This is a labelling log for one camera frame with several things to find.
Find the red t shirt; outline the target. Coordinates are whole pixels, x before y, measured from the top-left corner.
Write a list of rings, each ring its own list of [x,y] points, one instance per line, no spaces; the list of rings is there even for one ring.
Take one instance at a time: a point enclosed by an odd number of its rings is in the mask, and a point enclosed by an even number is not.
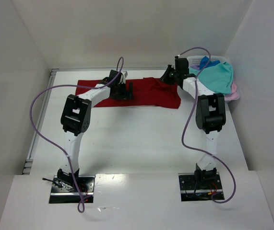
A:
[[[143,78],[127,80],[124,86],[129,90],[132,83],[131,100],[116,100],[111,97],[101,101],[95,107],[127,107],[127,106],[158,106],[163,108],[178,109],[181,99],[176,85],[168,85],[158,78]]]

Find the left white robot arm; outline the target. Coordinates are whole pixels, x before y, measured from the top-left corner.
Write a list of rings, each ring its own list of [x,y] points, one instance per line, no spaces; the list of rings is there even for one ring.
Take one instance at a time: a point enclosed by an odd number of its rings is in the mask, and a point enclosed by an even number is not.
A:
[[[57,180],[64,188],[76,190],[79,180],[79,152],[83,134],[89,128],[91,110],[105,99],[132,100],[133,84],[126,83],[128,73],[111,70],[93,89],[67,97],[61,115],[65,142],[65,157],[57,172]]]

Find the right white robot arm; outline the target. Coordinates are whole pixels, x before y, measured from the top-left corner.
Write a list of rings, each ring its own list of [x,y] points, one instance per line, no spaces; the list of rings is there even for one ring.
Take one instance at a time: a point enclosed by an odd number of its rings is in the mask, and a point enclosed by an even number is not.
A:
[[[217,176],[217,140],[226,123],[224,95],[204,86],[195,74],[190,73],[188,60],[179,56],[175,57],[175,65],[168,65],[160,80],[168,85],[177,84],[197,101],[193,106],[195,120],[198,129],[205,133],[206,148],[201,150],[204,155],[196,163],[194,176],[196,188],[205,189]]]

